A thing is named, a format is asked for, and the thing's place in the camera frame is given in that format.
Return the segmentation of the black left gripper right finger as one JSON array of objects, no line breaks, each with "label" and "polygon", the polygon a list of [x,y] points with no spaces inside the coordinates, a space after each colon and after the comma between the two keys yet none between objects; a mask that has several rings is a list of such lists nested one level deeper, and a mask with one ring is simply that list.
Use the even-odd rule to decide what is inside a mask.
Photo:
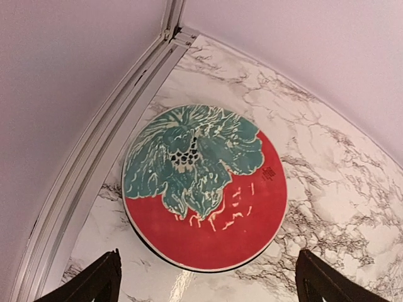
[{"label": "black left gripper right finger", "polygon": [[308,249],[299,252],[295,283],[299,301],[385,301],[344,277]]}]

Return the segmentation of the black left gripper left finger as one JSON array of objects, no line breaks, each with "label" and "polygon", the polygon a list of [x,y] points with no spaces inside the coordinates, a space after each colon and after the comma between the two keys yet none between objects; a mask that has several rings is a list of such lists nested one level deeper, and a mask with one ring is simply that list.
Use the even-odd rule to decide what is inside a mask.
[{"label": "black left gripper left finger", "polygon": [[106,252],[76,277],[37,302],[117,302],[122,280],[119,250]]}]

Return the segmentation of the red teal floral plate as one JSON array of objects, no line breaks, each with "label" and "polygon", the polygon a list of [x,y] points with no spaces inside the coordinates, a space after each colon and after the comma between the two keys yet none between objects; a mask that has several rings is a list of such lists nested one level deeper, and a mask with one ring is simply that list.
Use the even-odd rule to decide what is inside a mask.
[{"label": "red teal floral plate", "polygon": [[129,221],[179,268],[219,273],[261,255],[287,211],[287,184],[268,137],[233,111],[171,108],[133,139],[122,168]]}]

